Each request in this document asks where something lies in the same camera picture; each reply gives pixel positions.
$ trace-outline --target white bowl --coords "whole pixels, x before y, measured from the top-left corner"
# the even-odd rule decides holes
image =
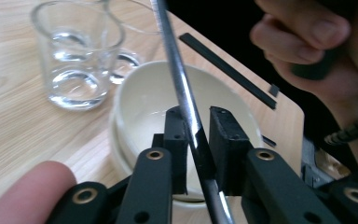
[[[219,106],[234,115],[254,147],[263,146],[251,109],[236,92],[194,66],[186,65],[186,73],[207,136],[209,108]],[[151,147],[153,135],[164,132],[165,112],[177,105],[167,62],[141,65],[118,87],[110,115],[109,138],[115,169],[121,177],[131,174],[139,153]],[[175,196],[175,199],[189,203],[203,200],[190,151],[187,158],[187,190],[187,196]]]

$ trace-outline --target glass rim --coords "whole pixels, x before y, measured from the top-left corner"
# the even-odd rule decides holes
[[[110,17],[108,15],[108,13],[106,13],[105,11],[103,10],[97,10],[95,8],[92,8],[90,7],[91,5],[94,5],[94,4],[100,4],[100,3],[103,3],[105,2],[105,0],[96,0],[96,1],[93,1],[93,2],[77,2],[77,1],[50,1],[50,2],[45,2],[45,3],[41,3],[39,5],[37,5],[36,7],[34,7],[31,11],[31,21],[32,21],[32,24],[34,26],[34,28],[44,37],[46,38],[51,38],[51,33],[49,33],[44,27],[43,25],[40,24],[40,20],[38,18],[38,12],[45,8],[46,6],[51,6],[51,5],[57,5],[57,4],[74,4],[74,5],[78,5],[78,6],[81,6],[81,7],[88,7],[90,8],[91,10],[95,10],[97,12],[100,12],[100,13],[103,13],[105,14],[106,16],[108,16],[108,18],[110,20],[112,20],[118,30],[119,30],[119,37],[117,39],[117,41],[115,42],[115,44],[113,45],[110,45],[108,47],[105,47],[105,48],[90,48],[90,47],[85,47],[84,49],[86,49],[87,51],[92,51],[92,52],[96,52],[96,51],[107,51],[107,50],[113,50],[113,49],[119,49],[122,45],[122,43],[124,42],[124,39],[125,39],[125,31],[124,31],[124,27],[122,25],[122,23],[117,19],[117,18],[114,18],[114,17]]]
[[[115,1],[115,0],[101,0],[103,1],[103,9],[107,12],[107,14],[112,17],[113,19],[119,21],[121,23],[121,25],[123,27],[127,27],[133,31],[136,31],[138,33],[142,33],[142,34],[145,34],[145,35],[159,35],[160,34],[160,31],[157,30],[157,31],[146,31],[146,30],[142,30],[142,29],[139,29],[137,27],[134,27],[134,26],[131,26],[129,24],[127,24],[126,22],[124,22],[123,20],[121,20],[120,18],[118,18],[117,16],[115,16],[115,14],[113,12],[111,12],[111,10],[109,9],[109,3],[112,2],[112,1]],[[138,4],[142,7],[146,7],[147,9],[149,9],[152,13],[154,13],[154,10],[152,7],[142,3],[142,2],[139,2],[139,1],[136,1],[136,0],[128,0],[128,1],[131,1],[135,4]]]

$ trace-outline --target hand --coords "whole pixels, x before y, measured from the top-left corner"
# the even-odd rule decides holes
[[[42,162],[0,198],[0,223],[42,224],[76,179],[63,164]]]
[[[358,120],[358,10],[352,23],[316,0],[256,0],[266,12],[251,39],[265,52],[277,72],[292,85],[316,95],[341,128]],[[324,51],[343,45],[330,73],[308,80],[291,73],[293,63],[319,62]],[[358,140],[350,142],[358,161]]]

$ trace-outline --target cup rim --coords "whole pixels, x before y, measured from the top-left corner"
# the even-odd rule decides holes
[[[105,0],[96,0],[96,1],[93,1],[93,2],[81,2],[80,3],[80,2],[70,1],[70,0],[68,0],[68,1],[62,0],[62,1],[49,1],[49,2],[45,2],[45,3],[41,3],[41,4],[37,5],[36,7],[34,7],[32,9],[32,11],[31,11],[31,21],[32,21],[32,24],[33,24],[34,28],[37,31],[39,31],[44,37],[50,38],[49,32],[46,29],[44,29],[43,26],[41,26],[39,24],[39,19],[38,19],[37,14],[42,8],[44,8],[46,6],[57,5],[57,4],[74,4],[74,5],[78,5],[78,6],[82,6],[82,7],[89,7],[90,9],[95,10],[95,11],[99,11],[101,13],[106,13],[104,10],[98,10],[98,9],[90,7],[92,5],[101,4],[101,3],[104,3],[104,2],[106,2],[106,1]],[[108,47],[105,47],[105,48],[85,48],[85,49],[87,49],[89,51],[92,51],[92,52],[98,52],[98,51],[106,51],[106,50],[112,50],[112,49],[119,49],[120,48],[120,46],[122,45],[122,43],[124,42],[124,39],[125,39],[124,27],[123,27],[122,23],[117,18],[109,16],[109,19],[111,19],[112,21],[115,22],[115,24],[117,25],[117,28],[119,30],[119,37],[118,37],[118,40],[116,41],[116,43],[114,45],[111,45],[111,46],[108,46]]]
[[[110,4],[110,2],[112,2],[112,1],[115,1],[115,0],[106,0],[106,1],[104,1],[103,9],[107,12],[107,14],[108,14],[111,18],[114,18],[115,20],[119,21],[123,27],[129,28],[129,29],[131,29],[131,30],[133,30],[133,31],[136,31],[136,32],[138,32],[138,33],[142,33],[142,34],[145,34],[145,35],[159,35],[159,34],[160,34],[160,31],[159,31],[159,30],[157,30],[157,31],[146,31],[146,30],[142,30],[142,29],[139,29],[139,28],[137,28],[137,27],[131,26],[131,25],[127,24],[126,22],[124,22],[123,20],[119,19],[117,16],[115,16],[115,15],[111,12],[111,10],[109,10],[109,4]],[[146,4],[142,3],[142,2],[139,2],[139,1],[136,1],[136,0],[129,0],[129,1],[132,1],[133,3],[138,4],[138,5],[140,5],[140,6],[146,7],[147,9],[150,9],[152,12],[154,12],[152,7],[146,5]]]
[[[148,62],[148,63],[144,63],[141,65],[143,69],[149,69],[150,66],[168,66],[169,68],[169,62],[167,61],[153,61],[153,62]],[[138,67],[137,70],[133,70],[123,81],[123,83],[118,87],[118,89],[116,90],[116,94],[115,94],[115,97],[114,97],[114,105],[113,105],[113,109],[112,109],[112,118],[110,120],[110,123],[109,125],[112,126],[112,122],[114,121],[115,122],[115,125],[117,129],[120,129],[121,132],[123,132],[122,136],[123,139],[124,139],[124,142],[126,144],[128,144],[128,147],[129,148],[137,148],[137,146],[135,145],[134,141],[131,141],[131,138],[129,137],[129,130],[124,128],[126,125],[125,125],[125,114],[123,114],[123,112],[121,111],[120,107],[121,107],[121,104],[123,104],[123,100],[122,100],[122,96],[123,96],[123,91],[126,89],[126,83],[131,80],[133,80],[133,76],[132,74],[137,74],[136,76],[140,76],[140,74],[138,72],[135,72],[135,71],[140,71],[139,69],[141,68]],[[205,71],[204,69],[202,68],[199,68],[195,65],[192,65],[192,64],[185,64],[186,66],[186,70],[188,72],[188,75],[191,74],[190,70],[194,70],[194,71],[199,71],[201,73],[207,73],[209,74],[209,72]],[[214,77],[214,76],[209,76],[208,79],[210,80],[213,80],[213,82],[218,82],[222,85],[226,85],[222,80],[218,79],[217,77]],[[246,117],[249,117],[251,120],[250,120],[250,124],[252,124],[255,128],[252,130],[253,134],[253,138],[251,139],[252,141],[252,144],[254,147],[262,147],[263,146],[263,142],[262,142],[262,137],[261,137],[261,131],[260,131],[260,127],[258,125],[258,122],[257,120],[255,119],[254,115],[253,115],[253,112],[251,111],[251,108],[247,105],[246,102],[244,102],[240,96],[234,92],[232,92],[233,96],[235,96],[235,98],[238,98],[238,100],[241,100],[241,105],[244,107],[244,108],[247,108],[246,111],[248,111],[249,113],[244,113],[246,114]],[[123,157],[126,158],[126,162],[129,162],[129,159],[128,157],[126,156],[126,152],[125,151],[122,151],[123,153]]]

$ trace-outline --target black plastic part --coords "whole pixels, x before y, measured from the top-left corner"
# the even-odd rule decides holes
[[[265,148],[252,149],[245,167],[254,189],[245,191],[242,198],[253,200],[259,206],[257,211],[265,207],[269,223],[340,223],[278,153]],[[246,204],[249,205],[242,202],[242,208],[249,223],[259,223],[251,222],[257,220],[256,213],[245,209]]]
[[[277,97],[278,96],[278,93],[279,93],[279,87],[275,84],[271,84],[271,86],[269,87],[269,90],[268,90],[269,94]]]
[[[187,194],[188,141],[179,106],[175,106],[166,112],[163,147],[169,150],[174,158],[172,161],[172,193]]]
[[[152,147],[164,147],[164,134],[155,133],[153,135]]]
[[[210,108],[209,144],[216,165],[216,181],[226,196],[241,196],[245,171],[241,160],[252,149],[249,137],[228,110]]]
[[[106,223],[110,212],[106,187],[96,182],[84,182],[64,194],[46,223]]]
[[[358,0],[318,0],[318,2],[349,21],[352,20],[358,6]],[[342,46],[327,50],[320,62],[314,64],[295,64],[292,67],[292,73],[306,79],[323,79],[330,72],[333,63],[342,53]]]
[[[358,223],[358,183],[333,182],[326,195],[325,204],[341,223]]]
[[[171,153],[161,147],[139,155],[117,224],[172,222],[171,161]]]
[[[255,203],[249,198],[241,198],[241,206],[246,210],[246,220],[249,224],[269,224],[269,214],[262,203]]]
[[[271,139],[267,138],[266,136],[262,135],[261,136],[263,138],[263,142],[267,145],[269,145],[270,147],[276,147],[277,143],[272,141]]]
[[[126,193],[127,186],[130,183],[131,176],[127,176],[120,182],[116,183],[110,189],[107,190],[109,195],[109,202],[111,206],[109,221],[107,223],[116,223],[118,212],[123,202],[124,194]]]

